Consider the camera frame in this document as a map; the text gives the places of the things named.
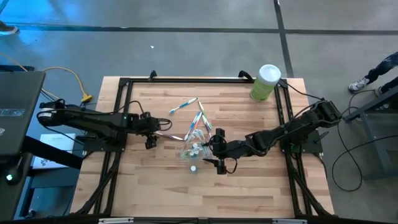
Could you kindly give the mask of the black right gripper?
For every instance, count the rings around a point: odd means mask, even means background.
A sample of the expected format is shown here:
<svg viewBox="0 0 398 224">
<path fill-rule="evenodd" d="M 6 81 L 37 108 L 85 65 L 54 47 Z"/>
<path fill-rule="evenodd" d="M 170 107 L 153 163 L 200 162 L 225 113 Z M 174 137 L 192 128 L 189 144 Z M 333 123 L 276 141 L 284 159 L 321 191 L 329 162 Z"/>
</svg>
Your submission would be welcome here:
<svg viewBox="0 0 398 224">
<path fill-rule="evenodd" d="M 202 144 L 202 146 L 213 146 L 213 155 L 217 157 L 217 160 L 203 160 L 205 162 L 209 162 L 215 165 L 217 174 L 233 174 L 237 169 L 238 159 L 248 154 L 248 147 L 246 141 L 234 140 L 227 142 L 224 137 L 224 129 L 216 128 L 215 134 L 213 135 L 213 142 L 206 142 Z M 232 171 L 229 171 L 226 168 L 226 159 L 232 159 L 235 161 L 235 165 Z"/>
</svg>

